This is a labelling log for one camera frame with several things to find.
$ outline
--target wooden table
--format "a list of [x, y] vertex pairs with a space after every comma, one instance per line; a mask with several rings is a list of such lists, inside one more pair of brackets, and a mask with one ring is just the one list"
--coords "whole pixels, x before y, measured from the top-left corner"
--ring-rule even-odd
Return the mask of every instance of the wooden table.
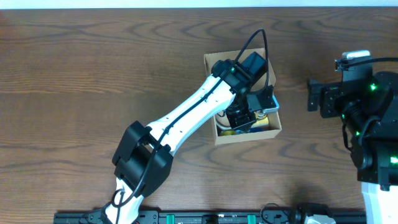
[[[398, 9], [90, 9], [0, 12], [0, 223], [51, 223], [102, 207], [125, 128], [160, 118], [205, 80], [203, 54], [266, 29], [283, 130], [215, 147], [210, 123], [144, 205], [260, 209], [267, 202], [364, 208], [341, 121], [307, 112], [308, 77], [336, 82], [350, 50], [398, 55]], [[262, 47], [260, 37], [251, 44]], [[383, 63], [376, 70], [397, 71]]]

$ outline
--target cardboard box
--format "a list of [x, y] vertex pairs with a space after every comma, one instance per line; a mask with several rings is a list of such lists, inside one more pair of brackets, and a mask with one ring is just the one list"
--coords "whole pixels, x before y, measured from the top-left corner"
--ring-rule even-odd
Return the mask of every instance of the cardboard box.
[[[259, 55], [262, 55], [264, 58], [266, 56], [266, 52], [264, 49], [247, 49], [243, 52], [239, 61], [242, 62], [244, 59], [246, 59], [246, 57], [248, 57], [253, 52], [257, 52]], [[239, 51], [237, 50], [233, 52], [205, 54], [206, 76], [208, 77], [209, 75], [211, 75], [211, 68], [218, 60], [226, 60], [229, 58], [231, 60], [234, 60], [235, 57], [238, 55], [238, 53]], [[275, 86], [276, 78], [270, 62], [268, 63], [268, 66], [269, 66], [269, 85]], [[259, 81], [253, 85], [251, 90], [255, 91], [261, 89], [265, 85], [265, 82], [266, 82], [266, 75], [263, 75], [259, 79]], [[269, 119], [269, 130], [267, 131], [236, 134], [232, 136], [219, 136], [216, 126], [216, 118], [215, 116], [213, 116], [210, 120], [211, 120], [211, 127], [213, 129], [215, 145], [274, 138], [282, 130], [278, 112], [269, 114], [268, 119]]]

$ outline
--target black cable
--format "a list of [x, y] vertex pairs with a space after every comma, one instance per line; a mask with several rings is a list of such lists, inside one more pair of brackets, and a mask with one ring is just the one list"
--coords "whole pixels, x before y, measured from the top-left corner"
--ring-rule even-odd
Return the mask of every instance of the black cable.
[[[123, 195], [124, 195], [124, 192], [123, 192], [123, 191], [120, 192], [120, 200], [119, 200], [119, 203], [121, 203], [121, 202], [123, 201]], [[116, 215], [116, 223], [115, 223], [115, 224], [118, 224], [118, 223], [119, 223], [119, 216], [120, 216], [120, 208], [118, 208], [118, 214]]]
[[366, 130], [368, 129], [369, 124], [371, 124], [372, 121], [379, 121], [380, 117], [379, 116], [371, 116], [370, 118], [368, 118], [364, 124], [364, 126], [362, 127], [361, 133], [358, 136], [358, 144], [360, 146], [362, 146], [362, 139], [363, 136], [365, 135]]
[[363, 64], [366, 64], [366, 63], [374, 63], [374, 62], [398, 62], [398, 57], [372, 58], [372, 59], [369, 59], [369, 60], [363, 60], [362, 62], [341, 64], [341, 66], [343, 68], [349, 68], [349, 67], [352, 67], [352, 66], [363, 65]]
[[260, 210], [260, 217], [261, 217], [262, 221], [264, 221], [266, 224], [274, 224], [274, 223], [269, 222], [268, 220], [266, 220], [266, 219], [264, 218], [264, 216], [263, 216], [264, 211], [265, 211], [265, 208], [268, 207], [268, 206], [270, 206], [270, 205], [275, 205], [276, 207], [278, 207], [278, 208], [282, 211], [283, 214], [286, 215], [287, 220], [284, 221], [284, 222], [281, 222], [281, 223], [288, 223], [288, 222], [289, 222], [289, 215], [286, 214], [286, 212], [283, 211], [283, 209], [281, 209], [281, 207], [280, 207], [278, 204], [276, 204], [276, 203], [268, 203], [268, 204], [266, 204], [265, 206], [263, 206], [263, 208]]
[[353, 151], [353, 146], [348, 147], [348, 135], [347, 135], [347, 131], [346, 131], [346, 126], [347, 126], [347, 123], [344, 122], [344, 123], [343, 123], [343, 127], [342, 127], [342, 130], [343, 130], [343, 142], [344, 142], [344, 147], [345, 147], [347, 150], [349, 150], [350, 152], [352, 152], [352, 151]]
[[217, 115], [218, 115], [220, 118], [224, 118], [225, 115], [226, 115], [226, 112], [225, 112], [225, 110], [223, 110], [223, 115], [219, 115], [218, 113], [217, 113]]
[[[238, 55], [236, 56], [235, 60], [232, 62], [232, 64], [229, 66], [229, 68], [227, 70], [231, 70], [236, 63], [238, 62], [239, 58], [242, 56], [244, 50], [248, 47], [248, 45], [250, 44], [250, 42], [252, 41], [252, 39], [258, 34], [262, 32], [263, 38], [264, 38], [264, 44], [265, 44], [265, 51], [266, 51], [266, 61], [268, 63], [268, 46], [267, 46], [267, 39], [266, 39], [266, 32], [264, 31], [263, 28], [258, 29], [257, 31], [255, 31], [255, 33], [253, 33], [252, 36], [250, 36], [250, 38], [248, 39], [248, 41], [245, 43], [245, 45], [243, 46], [243, 48], [241, 49], [241, 51], [238, 53]], [[220, 77], [220, 80], [218, 80], [218, 82], [210, 89], [210, 91], [208, 93], [206, 93], [200, 100], [198, 100], [194, 105], [192, 105], [191, 107], [189, 107], [186, 111], [184, 111], [182, 114], [180, 114], [178, 117], [176, 117], [163, 131], [163, 133], [160, 135], [160, 138], [157, 140], [156, 145], [154, 146], [154, 149], [152, 151], [152, 154], [150, 155], [150, 159], [148, 161], [148, 164], [145, 168], [144, 173], [141, 175], [140, 181], [137, 184], [136, 189], [134, 190], [134, 192], [122, 203], [119, 203], [118, 205], [115, 204], [114, 202], [114, 197], [116, 196], [116, 194], [114, 194], [114, 196], [112, 197], [112, 206], [119, 208], [122, 207], [124, 205], [126, 205], [127, 203], [129, 203], [129, 201], [133, 198], [133, 197], [138, 197], [138, 193], [141, 192], [141, 190], [144, 188], [144, 179], [147, 176], [148, 173], [148, 167], [150, 167], [153, 163], [154, 160], [154, 156], [157, 153], [157, 151], [159, 150], [160, 147], [160, 143], [162, 142], [164, 136], [166, 134], [169, 133], [170, 129], [175, 125], [175, 123], [177, 123], [181, 118], [183, 118], [187, 113], [191, 112], [191, 110], [193, 110], [195, 107], [197, 107], [200, 103], [202, 103], [203, 101], [207, 100], [207, 98], [214, 92], [214, 90], [221, 84], [221, 82], [224, 80], [224, 77], [226, 76], [226, 74], [228, 74], [227, 72], [225, 72], [223, 74], [222, 77]], [[268, 79], [269, 79], [269, 72], [267, 69], [267, 80], [266, 80], [266, 86], [268, 86]]]

